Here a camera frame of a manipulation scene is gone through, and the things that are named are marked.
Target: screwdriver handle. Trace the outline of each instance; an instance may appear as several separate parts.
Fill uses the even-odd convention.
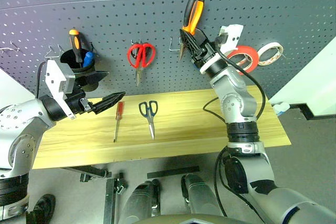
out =
[[[72,50],[75,53],[76,56],[76,62],[83,62],[82,56],[81,56],[81,42],[79,38],[79,31],[72,29],[69,31],[70,36],[70,43],[72,46]]]
[[[118,102],[117,113],[116,113],[116,120],[120,120],[122,117],[122,112],[124,111],[124,102]]]

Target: white wall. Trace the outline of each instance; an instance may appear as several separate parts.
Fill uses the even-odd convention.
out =
[[[336,37],[271,99],[306,103],[314,115],[336,114]]]
[[[34,99],[34,95],[0,69],[0,109]]]

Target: pegboard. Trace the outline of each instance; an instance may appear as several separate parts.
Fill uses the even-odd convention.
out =
[[[187,0],[0,0],[0,47],[20,52],[0,54],[0,67],[35,92],[38,64],[51,45],[70,49],[68,31],[78,29],[84,46],[97,49],[97,70],[110,72],[88,97],[125,90],[127,94],[158,93],[210,88],[209,79],[186,56],[169,52],[170,37],[178,48],[179,28]],[[253,71],[272,97],[334,36],[335,0],[205,0],[199,27],[214,39],[221,25],[242,24],[240,45],[261,46],[277,41],[286,57]],[[133,41],[155,45],[155,61],[135,85],[135,70],[126,59]],[[47,93],[42,81],[40,94]]]

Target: wooden board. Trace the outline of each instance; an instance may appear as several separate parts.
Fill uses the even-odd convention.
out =
[[[260,107],[257,87],[249,86],[248,90]],[[202,110],[214,97],[212,89],[126,96],[116,143],[113,136],[117,106],[98,115],[85,113],[75,120],[64,119],[44,134],[33,169],[218,152],[228,140],[225,124]],[[159,104],[154,117],[155,140],[138,107],[140,102],[149,100]],[[221,115],[218,100],[208,108]],[[269,102],[258,128],[266,147],[290,144]]]

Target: black scissors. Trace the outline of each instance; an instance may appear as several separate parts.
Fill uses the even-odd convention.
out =
[[[147,102],[141,102],[139,103],[139,110],[140,113],[144,118],[147,118],[148,120],[148,125],[149,125],[149,130],[151,132],[152,139],[154,139],[155,133],[154,133],[154,116],[157,113],[158,109],[158,102],[157,101],[149,101]]]

